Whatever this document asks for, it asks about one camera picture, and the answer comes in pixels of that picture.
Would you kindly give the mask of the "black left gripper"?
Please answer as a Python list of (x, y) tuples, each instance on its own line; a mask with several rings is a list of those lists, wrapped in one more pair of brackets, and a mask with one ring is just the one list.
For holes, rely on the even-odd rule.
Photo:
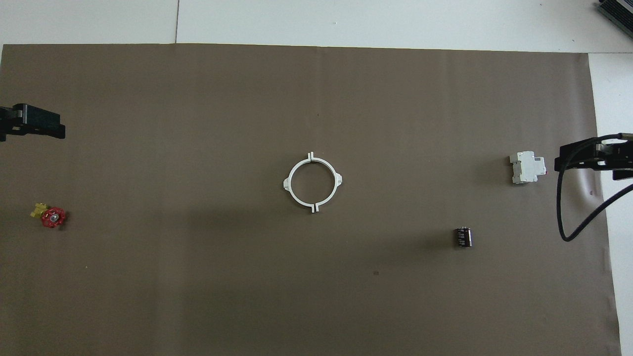
[[(6, 142), (7, 135), (24, 136), (23, 110), (0, 107), (0, 141)], [(32, 134), (65, 139), (66, 128), (61, 123), (61, 115), (36, 106), (25, 104), (25, 127)]]

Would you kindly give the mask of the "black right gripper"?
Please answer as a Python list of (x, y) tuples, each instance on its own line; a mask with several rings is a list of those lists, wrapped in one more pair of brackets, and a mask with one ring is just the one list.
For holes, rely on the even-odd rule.
[[(603, 143), (606, 140), (622, 140), (620, 143)], [(580, 140), (560, 147), (559, 156), (554, 160), (554, 171), (560, 172), (567, 162), (568, 169), (617, 169), (613, 170), (613, 180), (633, 178), (633, 133), (615, 133), (594, 140)], [(601, 144), (601, 162), (597, 145)]]

